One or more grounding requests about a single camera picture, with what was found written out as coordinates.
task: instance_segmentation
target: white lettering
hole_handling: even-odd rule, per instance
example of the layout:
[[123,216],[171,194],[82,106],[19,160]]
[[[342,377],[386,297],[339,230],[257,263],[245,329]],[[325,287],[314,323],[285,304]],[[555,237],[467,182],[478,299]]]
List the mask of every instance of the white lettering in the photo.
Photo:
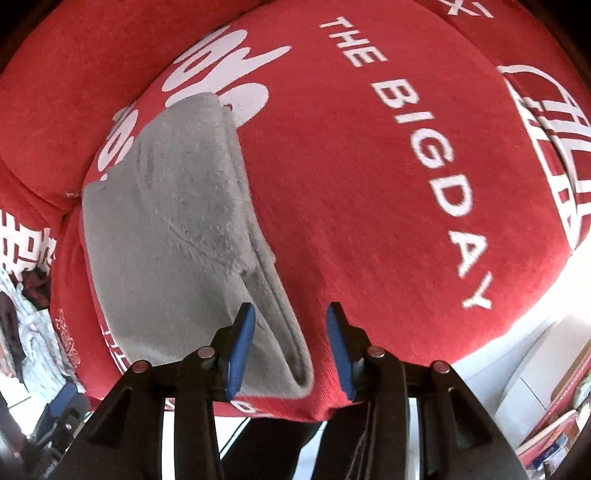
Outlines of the white lettering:
[[[376,82],[371,86],[383,103],[390,108],[400,108],[405,103],[418,103],[419,100],[418,93],[405,79]],[[387,95],[387,90],[390,91],[393,98]]]
[[[465,175],[453,175],[442,179],[429,180],[435,198],[439,206],[454,217],[462,217],[472,210],[472,188]],[[445,197],[445,189],[460,187],[462,189],[462,201],[458,204],[450,203]]]
[[0,248],[0,266],[14,274],[18,281],[22,281],[25,270],[35,267],[49,272],[56,249],[49,228],[30,230],[10,213],[0,210],[0,239],[4,240],[4,248]]
[[363,63],[359,61],[357,57],[363,60],[364,63],[375,62],[375,60],[369,55],[370,53],[373,53],[379,61],[388,61],[384,54],[376,47],[353,48],[352,50],[345,50],[343,52],[345,57],[347,57],[355,67],[363,66]]
[[447,0],[439,0],[442,4],[448,5],[449,7],[451,7],[447,14],[448,15],[457,15],[458,12],[461,10],[462,12],[467,13],[468,15],[471,15],[472,17],[478,17],[478,14],[473,12],[472,10],[468,10],[467,8],[463,7],[462,5],[464,4],[464,0],[455,0],[453,3],[448,2]]
[[469,309],[473,306],[479,306],[483,309],[490,310],[492,308],[492,302],[489,299],[484,298],[482,295],[487,291],[488,287],[491,286],[491,283],[492,273],[488,272],[480,282],[480,286],[476,289],[474,295],[462,302],[462,307]]
[[260,112],[268,99],[269,90],[260,83],[238,85],[220,95],[222,105],[232,105],[232,119],[236,128]]
[[323,23],[320,28],[336,27],[337,25],[342,25],[345,28],[353,28],[353,24],[351,24],[351,22],[349,22],[345,17],[337,17],[336,22]]
[[205,37],[204,39],[198,41],[195,45],[193,45],[190,49],[188,49],[186,52],[184,52],[179,58],[177,58],[174,63],[178,63],[180,61],[183,61],[184,59],[186,59],[187,57],[193,55],[197,50],[201,50],[205,45],[209,44],[212,40],[215,40],[216,38],[218,38],[222,33],[224,33],[228,28],[230,28],[230,25],[226,25],[225,27],[220,28],[219,30],[216,30],[213,33],[210,33],[207,37]]
[[99,158],[97,160],[97,168],[99,171],[103,171],[105,168],[107,168],[117,153],[119,154],[117,162],[120,162],[125,154],[129,151],[131,145],[134,142],[134,138],[130,137],[129,135],[134,129],[135,123],[138,121],[138,115],[139,112],[137,109],[131,112],[125,118],[125,120],[121,122],[117,130],[115,130],[115,133],[113,133],[113,135],[111,135],[111,137],[107,140],[107,143],[100,151]]
[[[498,70],[501,73],[516,73],[523,71],[525,69],[526,72],[533,67],[528,66],[513,66],[513,67],[498,67]],[[542,167],[542,171],[544,172],[546,179],[548,181],[548,185],[550,186],[550,191],[552,194],[552,198],[554,199],[554,203],[556,204],[556,208],[558,210],[558,215],[560,217],[560,221],[562,222],[562,227],[564,229],[564,233],[566,235],[567,241],[571,248],[575,248],[579,241],[580,229],[581,229],[581,216],[582,216],[582,205],[577,207],[574,198],[573,192],[573,182],[574,185],[578,185],[578,178],[577,173],[574,165],[574,159],[571,155],[569,155],[568,150],[563,148],[564,140],[559,140],[555,135],[553,144],[560,153],[560,156],[563,159],[563,164],[566,167],[567,173],[554,175],[550,170],[550,165],[548,163],[548,159],[546,158],[544,151],[541,148],[540,142],[541,141],[552,141],[551,138],[548,137],[546,132],[534,125],[533,122],[536,122],[538,119],[544,119],[544,117],[539,116],[536,118],[533,113],[526,107],[525,101],[520,97],[517,91],[513,88],[513,86],[509,83],[509,81],[505,80],[505,84],[507,89],[509,90],[509,94],[511,95],[511,99],[515,103],[515,107],[517,108],[517,112],[521,117],[525,130],[527,131],[528,136],[531,140],[531,145],[535,151],[536,156],[538,157],[538,161],[540,162],[540,166]],[[562,200],[560,193],[566,192],[567,199],[565,201]]]
[[457,274],[464,278],[486,250],[486,237],[473,233],[449,232],[449,239],[460,247],[462,263],[457,266]]
[[422,128],[420,130],[416,130],[411,137],[410,137],[410,144],[413,148],[413,151],[419,161],[425,165],[427,168],[440,168],[443,166],[443,159],[441,158],[441,154],[437,151],[435,145],[427,145],[427,151],[430,155],[425,154],[421,149],[422,143],[424,140],[436,140],[441,145],[441,150],[443,151],[443,158],[445,158],[448,162],[453,161],[453,149],[452,145],[449,143],[449,140],[444,137],[441,133],[431,128]]
[[[189,85],[188,87],[179,90],[174,95],[171,95],[166,100],[165,105],[169,107],[184,98],[198,93],[218,93],[230,83],[253,72],[259,67],[278,59],[282,55],[285,55],[290,49],[290,46],[280,47],[250,59],[245,58],[250,52],[250,48],[240,48],[239,50],[233,51],[218,63],[203,80]],[[199,71],[201,70],[199,65],[197,65],[195,69],[199,69]]]
[[252,415],[253,413],[257,413],[258,412],[255,407],[253,407],[252,405],[250,405],[248,402],[245,402],[245,401],[232,400],[230,403],[232,405],[234,405],[242,413],[247,413],[249,415]]
[[409,124],[410,122],[418,122],[421,120],[433,120],[435,117],[431,112],[415,112],[405,113],[404,115],[396,115],[394,119],[398,124]]
[[355,40],[353,35],[359,34],[359,30],[349,30],[348,32],[341,32],[341,33],[333,33],[329,35],[330,38],[338,38],[341,37],[344,42],[337,43],[336,46],[339,48],[349,48],[349,47],[356,47],[357,45],[365,45],[369,43],[367,38],[361,38],[360,40]]
[[472,5],[474,5],[478,10],[480,10],[485,17],[494,18],[492,14],[486,8],[484,8],[484,6],[480,2],[472,2]]
[[[170,76],[166,79],[162,85],[163,92],[169,92],[178,88],[187,80],[193,78],[196,74],[206,69],[210,65],[216,63],[224,55],[230,53],[246,38],[248,33],[246,30],[236,30],[228,35],[224,35],[222,38],[216,40],[211,45],[197,50],[191,55],[181,66],[179,66]],[[193,68],[189,68],[196,60],[204,57],[202,61],[197,63]]]

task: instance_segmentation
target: gray fabric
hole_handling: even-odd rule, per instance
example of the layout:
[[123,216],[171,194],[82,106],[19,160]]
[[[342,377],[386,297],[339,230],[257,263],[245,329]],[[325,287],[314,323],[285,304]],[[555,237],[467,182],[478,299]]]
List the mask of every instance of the gray fabric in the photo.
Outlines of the gray fabric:
[[250,301],[257,328],[241,393],[310,392],[310,354],[256,221],[232,113],[216,95],[157,116],[82,205],[98,300],[130,361],[177,361]]

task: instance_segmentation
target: red fabric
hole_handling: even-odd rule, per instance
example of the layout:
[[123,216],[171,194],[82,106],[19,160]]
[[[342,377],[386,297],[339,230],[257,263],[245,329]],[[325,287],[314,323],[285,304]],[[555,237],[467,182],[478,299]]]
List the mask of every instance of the red fabric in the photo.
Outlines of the red fabric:
[[102,399],[121,373],[106,346],[86,277],[78,227],[81,208],[64,221],[51,269],[50,315],[76,375],[91,398]]
[[0,77],[0,158],[64,213],[113,115],[185,48],[261,0],[64,0]]
[[[433,4],[447,20],[449,6]],[[131,145],[128,138],[173,95],[198,81],[232,104],[239,124],[245,121],[238,133],[256,213],[316,373],[309,398],[246,398],[246,409],[309,420],[323,419],[345,403],[324,331],[330,301],[341,301],[352,323],[403,360],[455,361],[506,332],[563,268],[570,254],[567,236],[532,141],[495,67],[535,65],[559,78],[585,111],[589,99],[554,40],[528,13],[513,3],[487,5],[494,7],[495,18],[466,14],[470,18],[459,18],[456,25],[411,1],[274,2],[234,22],[192,62],[183,66],[183,57],[169,67],[97,153],[86,183],[98,181],[108,170],[105,159],[109,165],[121,159],[121,148]],[[352,26],[319,28],[337,17]],[[463,27],[469,20],[473,26]],[[274,52],[273,59],[229,84],[216,83],[221,77],[216,72],[240,68],[220,47],[240,29],[246,34],[232,48],[249,48],[248,58]],[[516,29],[523,30],[515,34],[526,45],[522,51],[512,44],[514,37],[503,40],[503,31]],[[387,61],[374,56],[372,63],[354,66],[343,54],[351,47],[337,46],[346,39],[329,37],[351,30],[360,31],[352,34],[354,40],[367,38],[361,45],[375,46]],[[208,57],[212,45],[219,54]],[[488,48],[482,52],[480,45]],[[289,50],[279,55],[276,49],[285,46]],[[183,69],[195,73],[183,77]],[[515,76],[521,93],[560,100],[552,84]],[[418,98],[391,108],[371,84],[400,79]],[[253,83],[268,89],[269,98],[250,118],[244,113],[248,102],[237,92],[248,89],[252,104],[256,90],[242,85]],[[392,92],[382,92],[392,99]],[[414,112],[434,118],[400,123],[393,118]],[[435,168],[419,162],[410,138],[423,128],[449,140],[453,162]],[[441,144],[431,145],[441,151]],[[551,166],[548,174],[566,178],[549,147],[549,142],[540,147]],[[454,216],[437,204],[430,181],[461,175],[470,184],[473,205],[466,215]],[[446,194],[450,203],[462,200],[459,189]],[[486,250],[462,273],[452,232],[486,238]],[[483,296],[492,308],[463,308],[491,275]]]
[[61,219],[61,212],[24,186],[0,158],[0,267],[19,280],[37,266],[47,271]]

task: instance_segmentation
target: fabric fold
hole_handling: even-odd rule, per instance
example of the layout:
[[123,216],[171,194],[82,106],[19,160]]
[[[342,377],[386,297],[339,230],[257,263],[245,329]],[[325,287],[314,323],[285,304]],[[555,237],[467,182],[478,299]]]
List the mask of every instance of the fabric fold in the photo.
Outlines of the fabric fold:
[[202,93],[157,116],[83,193],[90,271],[111,335],[133,362],[177,361],[230,325],[257,329],[241,393],[300,398],[310,354],[258,225],[231,110]]

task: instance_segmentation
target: folded gray cloth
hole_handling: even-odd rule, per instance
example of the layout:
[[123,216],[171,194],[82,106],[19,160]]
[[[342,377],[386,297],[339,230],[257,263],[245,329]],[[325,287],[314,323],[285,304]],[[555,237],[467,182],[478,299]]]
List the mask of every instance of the folded gray cloth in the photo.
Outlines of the folded gray cloth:
[[83,193],[90,269],[131,362],[174,362],[256,306],[241,394],[300,398],[310,353],[260,230],[232,113],[212,93],[148,124],[105,181]]

